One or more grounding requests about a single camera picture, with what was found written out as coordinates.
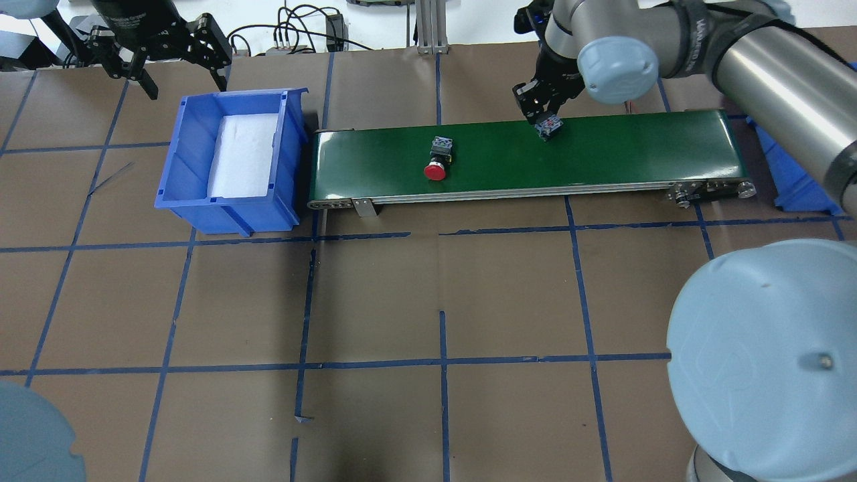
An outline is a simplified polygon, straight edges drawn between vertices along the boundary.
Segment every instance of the grid line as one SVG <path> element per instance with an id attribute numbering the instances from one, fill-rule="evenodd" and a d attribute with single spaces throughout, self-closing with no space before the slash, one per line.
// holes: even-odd
<path id="1" fill-rule="evenodd" d="M 301 332 L 300 368 L 297 373 L 295 389 L 295 419 L 303 421 L 303 384 L 306 377 L 307 350 L 309 348 L 309 319 L 312 315 L 313 284 L 315 283 L 316 248 L 309 253 L 309 273 L 307 274 L 307 290 L 303 302 L 303 331 Z"/>
<path id="2" fill-rule="evenodd" d="M 595 402 L 595 414 L 598 422 L 598 437 L 601 440 L 601 455 L 604 464 L 604 478 L 613 482 L 613 470 L 610 466 L 610 450 L 607 443 L 607 428 L 604 423 L 604 408 L 601 402 L 601 384 L 598 382 L 598 363 L 595 351 L 595 341 L 592 337 L 589 304 L 586 301 L 586 284 L 584 283 L 583 264 L 580 262 L 580 247 L 578 244 L 577 226 L 574 223 L 574 212 L 569 196 L 566 196 L 566 215 L 568 216 L 568 232 L 572 236 L 572 257 L 574 258 L 574 273 L 577 276 L 580 295 L 580 309 L 583 313 L 584 332 L 586 334 L 586 354 L 590 364 L 590 379 L 592 381 L 592 397 Z"/>
<path id="3" fill-rule="evenodd" d="M 178 283 L 178 291 L 176 293 L 176 306 L 172 312 L 172 321 L 170 323 L 170 333 L 167 335 L 166 347 L 164 348 L 164 360 L 161 362 L 158 375 L 158 388 L 155 390 L 155 400 L 152 404 L 152 416 L 149 419 L 149 427 L 146 434 L 146 444 L 143 447 L 143 460 L 140 464 L 139 482 L 146 481 L 146 472 L 149 468 L 149 456 L 152 454 L 152 441 L 155 437 L 155 428 L 158 425 L 158 414 L 160 412 L 160 403 L 164 397 L 164 385 L 166 384 L 166 376 L 170 366 L 170 357 L 172 355 L 173 342 L 176 339 L 176 321 L 182 311 L 182 301 L 184 300 L 184 289 L 188 283 L 188 274 L 190 272 L 190 260 L 194 255 L 194 239 L 196 238 L 196 229 L 190 230 L 190 240 L 188 242 L 187 255 L 184 257 L 184 268 L 182 270 L 182 278 Z"/>
<path id="4" fill-rule="evenodd" d="M 291 439 L 291 454 L 289 456 L 289 482 L 295 482 L 297 476 L 297 437 Z"/>
<path id="5" fill-rule="evenodd" d="M 630 229 L 653 229 L 661 227 L 697 227 L 702 226 L 753 226 L 773 224 L 800 224 L 800 223 L 834 223 L 837 235 L 842 232 L 839 221 L 852 221 L 850 216 L 813 216 L 807 218 L 772 218 L 743 219 L 743 220 L 695 220 L 695 221 L 659 221 L 625 224 L 593 224 L 575 226 L 576 231 L 587 230 L 610 230 L 620 228 Z M 503 227 L 483 229 L 462 229 L 456 232 L 442 232 L 439 236 L 475 236 L 489 234 L 513 234 L 527 232 L 565 232 L 568 226 L 531 226 L 531 227 Z M 358 239 L 383 239 L 383 238 L 408 238 L 411 232 L 378 232 L 364 234 L 339 234 L 317 237 L 318 241 L 351 241 Z M 195 240 L 197 246 L 217 246 L 224 244 L 270 244 L 270 243 L 309 243 L 314 239 L 309 236 L 297 236 L 294 238 L 236 238 L 236 239 L 206 239 Z M 188 241 L 154 241 L 150 243 L 120 243 L 120 244 L 77 244 L 66 246 L 23 246 L 0 248 L 0 254 L 4 253 L 37 253 L 45 251 L 69 251 L 69 250 L 132 250 L 147 248 L 176 248 L 188 246 Z"/>
<path id="6" fill-rule="evenodd" d="M 48 331 L 51 329 L 51 322 L 53 321 L 54 314 L 57 312 L 57 304 L 59 303 L 60 295 L 63 292 L 63 284 L 65 283 L 65 278 L 69 274 L 69 267 L 71 266 L 71 259 L 75 254 L 74 247 L 77 245 L 77 240 L 81 236 L 81 230 L 83 229 L 83 222 L 87 218 L 87 211 L 89 210 L 89 204 L 93 199 L 93 189 L 95 184 L 99 180 L 99 174 L 101 172 L 101 166 L 104 165 L 105 157 L 107 155 L 107 145 L 110 144 L 110 139 L 113 137 L 113 131 L 116 129 L 116 122 L 119 119 L 119 112 L 122 110 L 122 104 L 125 101 L 125 95 L 128 93 L 128 81 L 125 81 L 122 93 L 119 94 L 119 101 L 116 105 L 116 110 L 113 112 L 113 119 L 111 120 L 110 128 L 107 130 L 107 136 L 105 138 L 105 143 L 102 145 L 101 155 L 99 156 L 99 162 L 95 166 L 95 172 L 93 173 L 93 180 L 89 183 L 89 194 L 87 194 L 86 200 L 83 202 L 83 208 L 81 209 L 81 216 L 77 220 L 77 227 L 75 228 L 75 235 L 71 240 L 71 246 L 69 249 L 68 255 L 65 257 L 65 263 L 63 265 L 63 271 L 60 274 L 59 281 L 57 282 L 57 289 L 54 291 L 53 299 L 51 300 L 51 308 L 48 309 L 48 314 L 45 317 L 45 324 L 42 327 L 42 333 L 39 336 L 39 343 L 36 345 L 36 351 L 33 354 L 33 361 L 30 364 L 30 370 L 27 373 L 27 380 L 24 382 L 25 387 L 30 387 L 33 384 L 33 377 L 35 377 L 36 368 L 39 366 L 39 359 L 41 358 L 42 350 L 45 348 L 45 341 L 47 340 Z"/>
<path id="7" fill-rule="evenodd" d="M 654 353 L 604 353 L 597 354 L 598 361 L 645 361 L 669 360 L 668 352 Z M 167 373 L 225 373 L 239 371 L 300 371 L 300 370 L 363 370 L 374 368 L 398 368 L 411 366 L 452 366 L 452 365 L 519 365 L 550 363 L 589 362 L 588 354 L 548 355 L 548 356 L 511 356 L 511 357 L 462 357 L 462 358 L 411 358 L 398 360 L 375 360 L 362 362 L 307 362 L 270 363 L 247 365 L 171 365 Z M 0 370 L 0 377 L 25 376 L 28 369 Z M 160 366 L 114 366 L 79 368 L 39 368 L 36 376 L 41 375 L 129 375 L 160 373 Z"/>
<path id="8" fill-rule="evenodd" d="M 663 108 L 667 110 L 667 112 L 672 112 L 673 109 L 669 106 L 669 99 L 667 98 L 667 90 L 663 87 L 663 81 L 660 77 L 657 79 L 657 90 L 661 93 L 661 100 L 663 101 Z"/>
<path id="9" fill-rule="evenodd" d="M 136 142 L 130 144 L 111 144 L 107 146 L 107 150 L 112 149 L 140 149 L 140 148 L 164 148 L 170 145 L 170 142 Z M 6 154 L 37 154 L 37 153 L 64 153 L 73 151 L 99 151 L 105 146 L 68 146 L 65 148 L 24 148 L 24 149 L 8 149 Z"/>
<path id="10" fill-rule="evenodd" d="M 842 232 L 842 226 L 839 226 L 839 219 L 833 218 L 830 222 L 833 223 L 833 230 L 836 231 L 836 237 L 840 241 L 845 241 L 845 233 Z"/>
<path id="11" fill-rule="evenodd" d="M 446 362 L 446 312 L 440 312 L 440 427 L 443 449 L 443 482 L 450 482 L 449 456 L 449 383 Z"/>
<path id="12" fill-rule="evenodd" d="M 711 247 L 711 238 L 708 235 L 708 223 L 705 221 L 705 216 L 702 212 L 702 208 L 695 204 L 693 206 L 697 212 L 697 221 L 699 222 L 699 230 L 702 232 L 702 240 L 705 243 L 705 251 L 708 253 L 709 261 L 714 259 L 714 248 Z"/>
<path id="13" fill-rule="evenodd" d="M 6 138 L 3 139 L 3 145 L 0 145 L 0 157 L 6 153 L 6 148 L 9 147 L 9 141 L 12 140 L 12 133 L 15 132 L 15 127 L 18 126 L 18 121 L 21 119 L 21 114 L 24 112 L 24 105 L 27 104 L 27 99 L 30 98 L 30 93 L 33 91 L 33 84 L 36 83 L 36 75 L 39 74 L 38 70 L 33 72 L 33 75 L 30 76 L 30 82 L 27 84 L 27 89 L 24 90 L 24 96 L 21 97 L 21 103 L 18 105 L 18 111 L 15 112 L 15 116 L 12 117 L 12 124 L 9 125 L 9 132 L 6 133 Z"/>

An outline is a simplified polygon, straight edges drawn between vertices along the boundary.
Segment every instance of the white wall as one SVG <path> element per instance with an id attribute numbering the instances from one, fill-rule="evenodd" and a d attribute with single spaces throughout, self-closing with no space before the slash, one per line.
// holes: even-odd
<path id="1" fill-rule="evenodd" d="M 182 16 L 193 20 L 203 12 L 214 15 L 225 32 L 250 23 L 275 23 L 279 0 L 174 0 Z M 447 0 L 447 37 L 451 44 L 483 44 L 499 42 L 521 42 L 533 40 L 535 36 L 516 35 L 512 31 L 512 18 L 519 7 L 530 0 Z M 650 7 L 664 0 L 639 0 L 643 7 Z M 788 0 L 793 6 L 800 27 L 832 27 L 857 25 L 857 1 L 855 0 Z M 290 6 L 306 0 L 288 0 Z M 317 6 L 338 7 L 345 14 L 350 38 L 372 48 L 400 48 L 405 46 L 405 7 L 358 7 L 345 0 L 314 0 Z M 85 0 L 61 0 L 59 11 L 66 21 L 75 15 L 93 13 L 92 5 Z M 320 15 L 307 19 L 310 30 L 325 32 Z M 49 46 L 58 40 L 41 21 L 33 21 L 43 41 Z M 6 15 L 0 15 L 0 29 L 20 33 L 32 33 L 30 24 Z M 242 34 L 247 37 L 253 53 L 273 47 L 272 29 L 256 28 Z"/>

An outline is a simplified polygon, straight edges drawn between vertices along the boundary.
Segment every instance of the blue plastic bin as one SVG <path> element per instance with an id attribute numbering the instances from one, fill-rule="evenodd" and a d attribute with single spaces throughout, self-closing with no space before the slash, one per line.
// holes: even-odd
<path id="1" fill-rule="evenodd" d="M 774 203 L 783 211 L 828 211 L 842 214 L 842 208 L 827 196 L 824 188 L 806 173 L 764 129 L 748 118 L 747 123 L 756 129 L 758 139 L 768 160 L 779 196 Z"/>
<path id="2" fill-rule="evenodd" d="M 295 173 L 303 129 L 301 94 L 307 88 L 207 93 L 182 99 L 161 176 L 155 207 L 170 209 L 205 234 L 290 231 Z M 220 122 L 224 116 L 278 113 L 273 162 L 266 196 L 208 197 L 208 178 Z"/>

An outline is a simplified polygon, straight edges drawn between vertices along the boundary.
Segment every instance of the metal bracket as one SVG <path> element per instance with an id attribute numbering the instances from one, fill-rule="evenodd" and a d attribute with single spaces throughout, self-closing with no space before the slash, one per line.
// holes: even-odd
<path id="1" fill-rule="evenodd" d="M 357 215 L 361 218 L 378 217 L 378 211 L 375 209 L 375 205 L 372 203 L 371 199 L 353 199 L 351 200 L 351 203 L 354 205 L 354 209 L 357 211 Z"/>
<path id="2" fill-rule="evenodd" d="M 446 0 L 417 0 L 417 51 L 447 53 Z"/>
<path id="3" fill-rule="evenodd" d="M 675 183 L 667 190 L 667 199 L 675 202 L 679 208 L 689 208 L 692 204 L 726 197 L 747 199 L 755 195 L 756 186 L 745 179 L 687 181 Z"/>

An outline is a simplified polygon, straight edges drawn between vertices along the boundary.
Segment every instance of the conveyor belt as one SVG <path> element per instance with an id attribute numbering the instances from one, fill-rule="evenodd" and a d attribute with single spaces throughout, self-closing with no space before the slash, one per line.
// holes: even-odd
<path id="1" fill-rule="evenodd" d="M 309 206 L 657 190 L 685 181 L 717 181 L 734 190 L 746 180 L 723 111 L 564 122 L 550 142 L 524 121 L 322 132 L 315 139 Z M 423 174 L 435 136 L 455 142 L 440 182 Z"/>

